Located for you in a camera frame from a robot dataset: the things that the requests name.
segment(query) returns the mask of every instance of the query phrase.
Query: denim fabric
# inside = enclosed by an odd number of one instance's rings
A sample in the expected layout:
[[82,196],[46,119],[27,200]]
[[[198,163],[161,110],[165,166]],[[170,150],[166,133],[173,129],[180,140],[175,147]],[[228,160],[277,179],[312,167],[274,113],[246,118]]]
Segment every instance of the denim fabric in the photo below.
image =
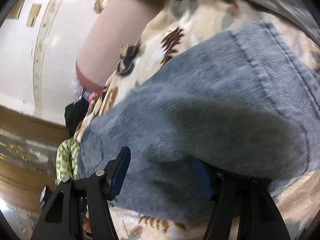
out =
[[208,218],[188,156],[282,187],[319,169],[319,76],[267,20],[174,57],[86,129],[78,178],[122,146],[132,160],[114,205],[179,222]]

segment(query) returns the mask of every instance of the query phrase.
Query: brown leaf pattern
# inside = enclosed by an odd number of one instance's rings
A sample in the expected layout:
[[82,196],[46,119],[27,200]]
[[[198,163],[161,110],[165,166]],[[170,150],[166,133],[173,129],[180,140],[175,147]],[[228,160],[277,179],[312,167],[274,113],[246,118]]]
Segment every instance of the brown leaf pattern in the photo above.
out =
[[177,27],[174,31],[170,32],[164,39],[161,41],[163,44],[161,48],[164,48],[164,58],[162,59],[161,63],[164,65],[170,59],[174,57],[174,54],[178,51],[174,49],[174,47],[180,44],[180,39],[184,36],[183,29]]

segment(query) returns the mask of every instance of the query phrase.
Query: yellow switch plate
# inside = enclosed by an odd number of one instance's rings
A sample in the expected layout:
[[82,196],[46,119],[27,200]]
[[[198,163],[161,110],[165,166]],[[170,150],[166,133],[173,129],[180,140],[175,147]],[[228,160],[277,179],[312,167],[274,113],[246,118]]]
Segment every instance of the yellow switch plate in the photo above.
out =
[[35,26],[35,22],[36,22],[36,19],[37,19],[38,15],[39,15],[40,9],[41,9],[41,4],[34,3],[32,5],[30,13],[29,13],[28,20],[27,20],[27,26],[28,27],[34,27]]

